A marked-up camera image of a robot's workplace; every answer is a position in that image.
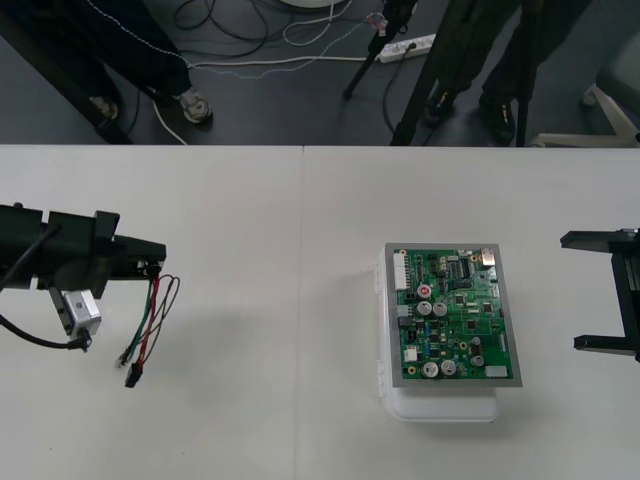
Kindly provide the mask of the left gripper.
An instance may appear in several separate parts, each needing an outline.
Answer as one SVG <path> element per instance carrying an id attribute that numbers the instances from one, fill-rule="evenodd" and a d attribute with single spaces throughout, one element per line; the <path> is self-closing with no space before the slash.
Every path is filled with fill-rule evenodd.
<path id="1" fill-rule="evenodd" d="M 116 235 L 120 215 L 96 211 L 93 217 L 51 212 L 56 232 L 45 243 L 43 289 L 89 290 L 101 299 L 109 279 L 154 279 L 161 272 L 166 246 Z M 128 260 L 115 261 L 116 255 Z"/>

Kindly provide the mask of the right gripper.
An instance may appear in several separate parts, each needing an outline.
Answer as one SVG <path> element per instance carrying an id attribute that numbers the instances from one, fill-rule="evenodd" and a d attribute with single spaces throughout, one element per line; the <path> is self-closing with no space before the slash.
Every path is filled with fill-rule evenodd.
<path id="1" fill-rule="evenodd" d="M 634 356 L 639 360 L 639 230 L 620 229 L 611 266 L 618 297 L 624 337 L 580 335 L 573 339 L 578 351 Z M 609 251 L 612 232 L 569 231 L 560 239 L 562 248 L 581 251 Z"/>

